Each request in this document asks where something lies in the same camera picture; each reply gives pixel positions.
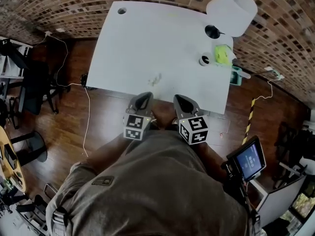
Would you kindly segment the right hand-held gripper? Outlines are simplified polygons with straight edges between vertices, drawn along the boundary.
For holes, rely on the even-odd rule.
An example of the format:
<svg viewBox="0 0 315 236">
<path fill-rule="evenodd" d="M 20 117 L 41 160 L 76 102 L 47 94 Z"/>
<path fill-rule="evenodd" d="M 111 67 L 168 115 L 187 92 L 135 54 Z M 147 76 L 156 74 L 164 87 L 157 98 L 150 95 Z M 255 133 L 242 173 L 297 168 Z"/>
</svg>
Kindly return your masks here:
<svg viewBox="0 0 315 236">
<path fill-rule="evenodd" d="M 178 118 L 179 134 L 188 145 L 195 145 L 207 140 L 208 121 L 204 112 L 199 112 L 198 104 L 184 95 L 173 97 Z"/>
</svg>

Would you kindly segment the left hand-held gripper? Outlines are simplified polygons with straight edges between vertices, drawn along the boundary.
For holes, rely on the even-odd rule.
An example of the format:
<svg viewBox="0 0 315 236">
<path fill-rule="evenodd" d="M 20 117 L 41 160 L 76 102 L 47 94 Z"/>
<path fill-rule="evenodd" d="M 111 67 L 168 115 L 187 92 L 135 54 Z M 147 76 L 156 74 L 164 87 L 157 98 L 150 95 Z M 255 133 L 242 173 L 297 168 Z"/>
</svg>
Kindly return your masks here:
<svg viewBox="0 0 315 236">
<path fill-rule="evenodd" d="M 144 92 L 133 97 L 123 118 L 124 138 L 141 141 L 153 120 L 154 95 Z"/>
</svg>

